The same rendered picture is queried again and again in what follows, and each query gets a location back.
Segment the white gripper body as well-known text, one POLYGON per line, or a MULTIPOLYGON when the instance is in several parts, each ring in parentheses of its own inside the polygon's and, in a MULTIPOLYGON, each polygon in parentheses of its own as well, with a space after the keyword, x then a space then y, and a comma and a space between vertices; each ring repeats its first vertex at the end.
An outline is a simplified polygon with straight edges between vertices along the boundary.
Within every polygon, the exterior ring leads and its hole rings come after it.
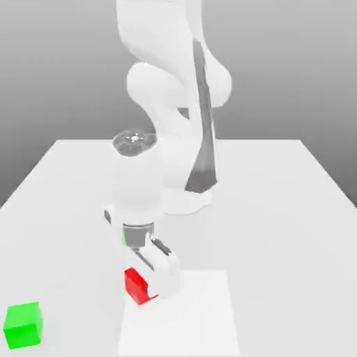
POLYGON ((176 254, 155 234, 147 233, 144 247, 131 248, 115 241, 125 268, 134 268, 147 283, 147 295, 169 298, 181 286, 180 264, 176 254))

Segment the small green cube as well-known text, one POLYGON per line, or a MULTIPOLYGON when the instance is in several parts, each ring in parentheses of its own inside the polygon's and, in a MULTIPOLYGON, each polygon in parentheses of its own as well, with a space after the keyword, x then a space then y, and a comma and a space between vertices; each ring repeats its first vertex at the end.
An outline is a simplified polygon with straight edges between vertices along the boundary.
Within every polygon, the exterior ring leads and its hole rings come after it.
POLYGON ((9 306, 3 332, 10 350, 40 344, 43 336, 43 316, 39 302, 9 306))

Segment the small red cube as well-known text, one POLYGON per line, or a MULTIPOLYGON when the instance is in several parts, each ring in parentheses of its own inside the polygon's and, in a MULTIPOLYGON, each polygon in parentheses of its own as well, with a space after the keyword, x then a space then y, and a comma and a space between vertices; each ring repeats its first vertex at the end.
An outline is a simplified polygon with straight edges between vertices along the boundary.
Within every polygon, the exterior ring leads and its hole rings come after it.
POLYGON ((134 268, 124 270, 124 282, 126 292, 138 305, 143 305, 158 297, 157 294, 149 294, 147 281, 134 268))

